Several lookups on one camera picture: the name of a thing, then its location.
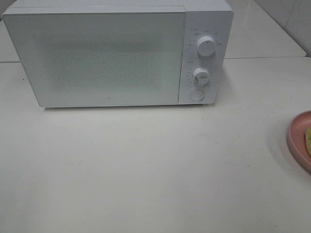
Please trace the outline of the round door release button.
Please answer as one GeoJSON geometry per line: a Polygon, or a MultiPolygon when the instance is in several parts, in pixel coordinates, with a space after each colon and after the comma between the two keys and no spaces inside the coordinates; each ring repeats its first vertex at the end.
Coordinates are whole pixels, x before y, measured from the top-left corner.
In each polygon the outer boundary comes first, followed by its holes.
{"type": "Polygon", "coordinates": [[[205,93],[202,90],[194,90],[190,93],[190,99],[192,101],[202,101],[205,97],[205,93]]]}

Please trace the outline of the white microwave door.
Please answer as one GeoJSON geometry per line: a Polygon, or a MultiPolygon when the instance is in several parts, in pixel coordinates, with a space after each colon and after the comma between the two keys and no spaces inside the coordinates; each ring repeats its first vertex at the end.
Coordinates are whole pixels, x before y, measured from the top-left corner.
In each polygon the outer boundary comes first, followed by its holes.
{"type": "Polygon", "coordinates": [[[178,102],[184,13],[6,15],[42,107],[178,102]]]}

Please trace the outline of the pink round plate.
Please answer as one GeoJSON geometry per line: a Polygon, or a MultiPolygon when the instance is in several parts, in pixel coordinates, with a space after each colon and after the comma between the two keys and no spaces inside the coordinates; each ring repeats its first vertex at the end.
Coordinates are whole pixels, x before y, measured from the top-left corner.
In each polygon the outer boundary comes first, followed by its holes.
{"type": "Polygon", "coordinates": [[[308,173],[311,173],[311,155],[307,150],[306,131],[311,127],[311,112],[296,115],[289,124],[287,145],[293,158],[308,173]]]}

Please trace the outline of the yellow green sandwich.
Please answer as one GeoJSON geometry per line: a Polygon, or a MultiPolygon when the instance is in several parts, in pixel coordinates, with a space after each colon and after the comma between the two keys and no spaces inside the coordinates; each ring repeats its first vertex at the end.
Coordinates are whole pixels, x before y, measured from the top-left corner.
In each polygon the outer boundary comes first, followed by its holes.
{"type": "Polygon", "coordinates": [[[307,152],[308,152],[309,156],[311,156],[311,128],[306,129],[305,141],[306,141],[307,152]]]}

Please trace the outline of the lower white timer knob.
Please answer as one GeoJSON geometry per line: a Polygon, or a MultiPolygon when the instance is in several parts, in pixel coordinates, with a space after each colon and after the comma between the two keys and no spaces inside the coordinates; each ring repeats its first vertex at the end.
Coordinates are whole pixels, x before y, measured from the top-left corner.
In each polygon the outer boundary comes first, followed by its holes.
{"type": "Polygon", "coordinates": [[[210,73],[204,67],[199,67],[195,69],[192,73],[195,85],[205,85],[209,82],[210,73]]]}

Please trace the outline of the upper white power knob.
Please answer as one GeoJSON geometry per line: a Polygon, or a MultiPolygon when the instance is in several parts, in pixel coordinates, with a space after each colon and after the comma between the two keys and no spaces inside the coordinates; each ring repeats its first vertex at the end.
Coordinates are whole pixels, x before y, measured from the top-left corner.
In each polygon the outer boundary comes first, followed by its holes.
{"type": "Polygon", "coordinates": [[[201,36],[196,42],[196,48],[200,56],[211,56],[216,50],[216,41],[211,35],[201,36]]]}

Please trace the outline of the white microwave oven body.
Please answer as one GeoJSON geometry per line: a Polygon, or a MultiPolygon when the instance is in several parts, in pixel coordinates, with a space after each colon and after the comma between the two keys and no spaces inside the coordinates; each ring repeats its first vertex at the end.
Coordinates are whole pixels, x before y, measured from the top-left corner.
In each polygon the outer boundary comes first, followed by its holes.
{"type": "Polygon", "coordinates": [[[2,19],[42,107],[212,104],[224,0],[18,0],[2,19]]]}

